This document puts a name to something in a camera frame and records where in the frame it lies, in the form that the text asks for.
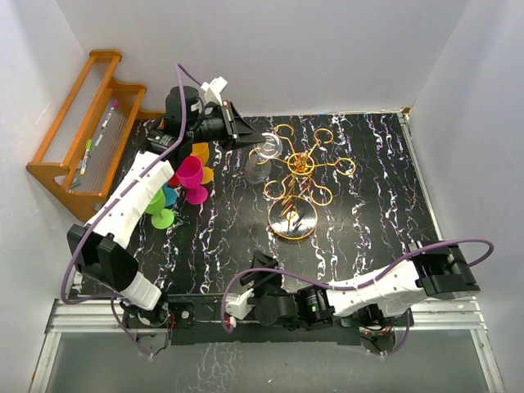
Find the magenta wine glass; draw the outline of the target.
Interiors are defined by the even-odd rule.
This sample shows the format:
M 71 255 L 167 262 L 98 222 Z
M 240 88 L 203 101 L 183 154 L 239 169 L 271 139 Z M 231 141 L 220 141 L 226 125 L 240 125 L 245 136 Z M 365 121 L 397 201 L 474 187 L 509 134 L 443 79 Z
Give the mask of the magenta wine glass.
M 197 157 L 186 158 L 175 174 L 180 184 L 186 188 L 185 198 L 189 204 L 201 205 L 207 199 L 207 189 L 201 185 L 203 165 Z

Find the green wine glass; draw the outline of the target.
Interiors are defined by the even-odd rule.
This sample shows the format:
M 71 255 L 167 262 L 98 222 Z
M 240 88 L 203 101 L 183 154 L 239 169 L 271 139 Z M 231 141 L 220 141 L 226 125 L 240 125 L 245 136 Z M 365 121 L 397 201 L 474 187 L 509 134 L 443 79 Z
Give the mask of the green wine glass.
M 167 229 L 174 223 L 174 212 L 165 207 L 166 198 L 162 189 L 151 199 L 146 213 L 151 216 L 151 224 L 154 228 Z

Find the blue wine glass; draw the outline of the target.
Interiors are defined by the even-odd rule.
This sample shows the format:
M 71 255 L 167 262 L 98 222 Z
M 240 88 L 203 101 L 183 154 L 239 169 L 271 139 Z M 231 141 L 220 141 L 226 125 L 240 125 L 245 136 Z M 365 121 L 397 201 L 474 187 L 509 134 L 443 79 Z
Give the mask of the blue wine glass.
M 165 196 L 165 207 L 171 207 L 178 199 L 178 193 L 175 189 L 168 186 L 168 184 L 165 184 L 162 188 L 162 191 Z

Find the red wine glass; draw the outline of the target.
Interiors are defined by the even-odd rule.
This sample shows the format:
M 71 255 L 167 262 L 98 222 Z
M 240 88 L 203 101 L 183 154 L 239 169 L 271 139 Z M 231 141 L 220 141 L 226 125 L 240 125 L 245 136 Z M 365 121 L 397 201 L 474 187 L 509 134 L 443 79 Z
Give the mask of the red wine glass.
M 173 177 L 167 182 L 167 186 L 170 188 L 176 188 L 180 185 L 178 177 L 174 174 Z

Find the yellow orange wine glass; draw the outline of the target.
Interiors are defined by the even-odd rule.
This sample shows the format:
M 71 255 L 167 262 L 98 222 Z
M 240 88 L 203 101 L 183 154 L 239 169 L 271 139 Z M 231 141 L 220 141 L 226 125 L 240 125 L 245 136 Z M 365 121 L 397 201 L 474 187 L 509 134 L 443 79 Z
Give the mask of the yellow orange wine glass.
M 214 171 L 207 166 L 208 160 L 210 159 L 210 149 L 207 142 L 193 143 L 192 144 L 192 155 L 197 157 L 203 170 L 202 184 L 210 183 L 214 180 Z

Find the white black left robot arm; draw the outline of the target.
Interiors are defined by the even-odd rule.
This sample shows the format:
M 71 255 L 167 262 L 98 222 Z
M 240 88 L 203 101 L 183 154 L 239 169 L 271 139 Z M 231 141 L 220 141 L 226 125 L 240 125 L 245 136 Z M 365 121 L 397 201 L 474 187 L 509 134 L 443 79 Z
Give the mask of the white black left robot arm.
M 218 77 L 199 88 L 174 87 L 165 99 L 165 113 L 149 126 L 147 138 L 133 165 L 106 204 L 85 224 L 67 233 L 76 270 L 110 289 L 129 305 L 132 314 L 159 327 L 169 317 L 166 294 L 140 272 L 128 253 L 138 221 L 163 186 L 191 157 L 192 146 L 217 142 L 224 150 L 250 147 L 264 141 L 222 98 L 227 82 Z

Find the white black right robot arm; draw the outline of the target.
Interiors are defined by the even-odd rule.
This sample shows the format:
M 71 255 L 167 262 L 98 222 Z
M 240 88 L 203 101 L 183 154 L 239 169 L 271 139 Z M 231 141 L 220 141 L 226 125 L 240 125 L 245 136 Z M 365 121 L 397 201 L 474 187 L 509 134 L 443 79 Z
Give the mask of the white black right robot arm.
M 424 241 L 410 244 L 398 263 L 294 293 L 284 290 L 280 274 L 267 267 L 252 269 L 241 282 L 253 286 L 239 296 L 226 297 L 228 325 L 252 314 L 261 325 L 290 331 L 327 328 L 344 318 L 363 327 L 384 325 L 428 298 L 453 300 L 480 290 L 458 244 Z

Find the clear wine glass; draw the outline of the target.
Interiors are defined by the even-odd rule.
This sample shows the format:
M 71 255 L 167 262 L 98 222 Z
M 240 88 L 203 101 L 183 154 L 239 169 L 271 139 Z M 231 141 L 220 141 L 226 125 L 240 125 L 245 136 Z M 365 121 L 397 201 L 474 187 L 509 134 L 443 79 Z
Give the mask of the clear wine glass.
M 245 176 L 249 183 L 262 183 L 272 170 L 272 159 L 282 154 L 282 141 L 274 133 L 263 133 L 264 141 L 249 153 L 245 165 Z

